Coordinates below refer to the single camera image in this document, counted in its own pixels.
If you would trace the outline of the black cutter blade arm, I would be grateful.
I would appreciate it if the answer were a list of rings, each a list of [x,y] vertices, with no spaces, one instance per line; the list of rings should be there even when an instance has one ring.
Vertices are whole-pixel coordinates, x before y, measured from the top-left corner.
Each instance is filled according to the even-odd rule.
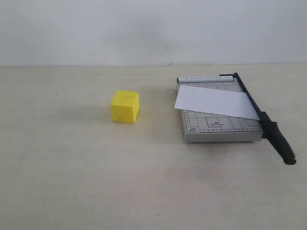
[[[241,87],[242,91],[247,94],[252,106],[254,107],[260,119],[259,124],[263,130],[262,138],[267,139],[270,142],[270,144],[279,153],[279,155],[283,159],[283,162],[286,165],[295,165],[296,164],[295,154],[291,146],[289,145],[288,141],[279,130],[277,122],[272,121],[266,112],[260,110],[256,102],[253,100],[252,96],[248,92],[247,88],[245,87],[238,73],[220,74],[219,76],[220,77],[232,76],[233,78],[236,78],[237,82],[239,83],[239,86]]]

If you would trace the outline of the white paper sheet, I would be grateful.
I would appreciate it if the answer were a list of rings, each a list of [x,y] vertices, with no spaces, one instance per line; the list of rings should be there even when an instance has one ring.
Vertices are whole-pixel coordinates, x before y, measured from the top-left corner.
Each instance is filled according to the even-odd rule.
[[[253,120],[260,119],[244,92],[181,85],[174,108]]]

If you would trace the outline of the grey paper cutter base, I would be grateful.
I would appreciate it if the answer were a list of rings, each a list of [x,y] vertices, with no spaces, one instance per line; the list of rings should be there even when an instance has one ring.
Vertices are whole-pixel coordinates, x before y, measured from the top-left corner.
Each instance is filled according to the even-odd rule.
[[[215,90],[242,92],[242,87],[232,74],[215,77],[177,78],[181,85]],[[263,131],[257,120],[180,110],[182,132],[187,143],[205,142],[255,142]]]

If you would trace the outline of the yellow foam cube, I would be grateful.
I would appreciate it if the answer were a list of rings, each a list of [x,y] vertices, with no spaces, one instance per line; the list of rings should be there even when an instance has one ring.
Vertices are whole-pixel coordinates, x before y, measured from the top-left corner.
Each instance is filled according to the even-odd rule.
[[[139,93],[117,90],[110,106],[113,121],[134,124],[140,110]]]

